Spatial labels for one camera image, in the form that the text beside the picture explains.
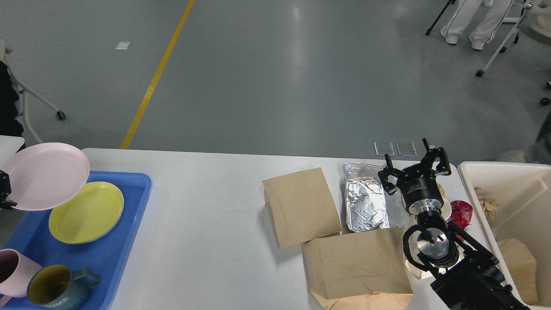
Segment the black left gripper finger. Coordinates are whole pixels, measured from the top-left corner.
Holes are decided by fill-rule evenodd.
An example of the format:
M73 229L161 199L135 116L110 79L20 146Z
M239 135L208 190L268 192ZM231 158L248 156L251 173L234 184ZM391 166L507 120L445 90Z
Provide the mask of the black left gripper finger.
M0 208L13 210L16 203L8 196L12 193L11 183L8 173L0 171Z

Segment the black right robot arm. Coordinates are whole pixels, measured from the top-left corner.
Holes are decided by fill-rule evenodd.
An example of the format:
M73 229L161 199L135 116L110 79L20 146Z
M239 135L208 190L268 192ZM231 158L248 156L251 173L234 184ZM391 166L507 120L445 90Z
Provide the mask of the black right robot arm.
M378 172L385 192L401 192L406 212L416 220L402 238L406 261L433 275L431 288L451 310L526 310L504 284L498 258L441 214L444 200L436 178L450 175L451 168L445 149L426 139L423 144L419 163L400 170L385 155L386 166Z

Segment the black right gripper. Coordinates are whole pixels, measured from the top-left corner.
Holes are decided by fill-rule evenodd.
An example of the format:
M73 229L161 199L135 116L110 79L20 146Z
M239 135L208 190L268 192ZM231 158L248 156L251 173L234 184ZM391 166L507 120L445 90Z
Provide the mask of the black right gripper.
M386 154L386 167L378 172L385 192L393 195L400 190L406 211L413 215L425 211L439 211L442 208L443 197L437 186L436 176L452 174L445 149L431 147L426 138L422 141L426 153L419 164L399 170L393 166L391 157ZM397 179L395 183L388 180L390 176Z

